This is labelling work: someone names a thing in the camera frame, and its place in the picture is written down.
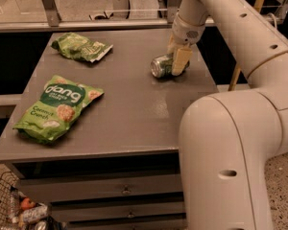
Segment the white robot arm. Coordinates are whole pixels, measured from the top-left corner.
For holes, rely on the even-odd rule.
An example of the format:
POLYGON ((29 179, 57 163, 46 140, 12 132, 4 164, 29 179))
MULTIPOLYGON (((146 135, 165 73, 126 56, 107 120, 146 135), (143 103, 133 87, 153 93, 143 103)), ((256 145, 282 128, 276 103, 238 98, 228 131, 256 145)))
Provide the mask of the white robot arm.
POLYGON ((181 0, 173 73, 213 19, 248 89, 215 93, 184 112, 180 173, 188 230, 274 230, 265 164, 288 152, 288 39, 245 0, 181 0))

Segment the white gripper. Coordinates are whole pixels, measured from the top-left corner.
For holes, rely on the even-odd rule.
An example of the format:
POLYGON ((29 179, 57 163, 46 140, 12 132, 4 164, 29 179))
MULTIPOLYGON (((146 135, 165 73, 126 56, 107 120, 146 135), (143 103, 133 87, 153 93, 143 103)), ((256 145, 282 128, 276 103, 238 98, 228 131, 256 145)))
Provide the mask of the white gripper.
POLYGON ((176 43, 185 45, 196 44, 204 33, 205 25, 195 26, 185 22, 177 13, 172 24, 172 35, 169 37, 167 44, 167 53, 173 54, 172 75, 178 76, 182 73, 185 65, 192 57, 192 50, 190 47, 180 47, 175 50, 176 43))

